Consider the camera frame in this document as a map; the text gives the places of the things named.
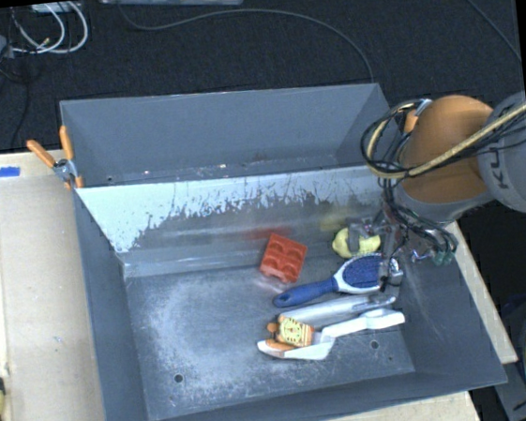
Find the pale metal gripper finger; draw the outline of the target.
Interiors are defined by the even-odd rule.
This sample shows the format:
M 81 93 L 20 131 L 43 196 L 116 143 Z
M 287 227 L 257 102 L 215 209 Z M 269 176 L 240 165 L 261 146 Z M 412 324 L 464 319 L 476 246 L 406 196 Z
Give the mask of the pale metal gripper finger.
M 371 233 L 366 224 L 355 222 L 348 225 L 348 248 L 350 251 L 379 247 L 379 235 Z
M 398 291 L 403 275 L 402 265 L 396 256 L 383 260 L 378 272 L 380 292 Z

